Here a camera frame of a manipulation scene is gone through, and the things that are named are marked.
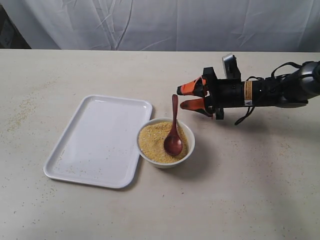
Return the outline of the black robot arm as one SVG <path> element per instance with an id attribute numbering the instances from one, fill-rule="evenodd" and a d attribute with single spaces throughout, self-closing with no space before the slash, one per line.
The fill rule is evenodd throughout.
<path id="1" fill-rule="evenodd" d="M 286 62 L 296 68 L 293 73 L 269 77 L 250 76 L 241 79 L 236 60 L 225 66 L 225 78 L 217 78 L 212 67 L 205 67 L 200 77 L 177 87 L 179 96 L 195 96 L 180 104 L 184 110 L 201 113 L 207 117 L 224 119 L 225 108 L 247 108 L 239 125 L 257 107 L 299 108 L 320 94 L 320 63 L 307 61 L 303 64 Z"/>

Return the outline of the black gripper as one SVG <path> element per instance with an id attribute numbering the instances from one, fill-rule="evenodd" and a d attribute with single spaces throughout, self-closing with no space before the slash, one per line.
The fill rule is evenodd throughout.
<path id="1" fill-rule="evenodd" d="M 183 101 L 182 110 L 224 119 L 225 108 L 241 108 L 245 106 L 244 83 L 239 78 L 219 79 L 212 67 L 205 67 L 202 76 L 177 87 L 179 96 L 203 96 L 203 98 Z"/>

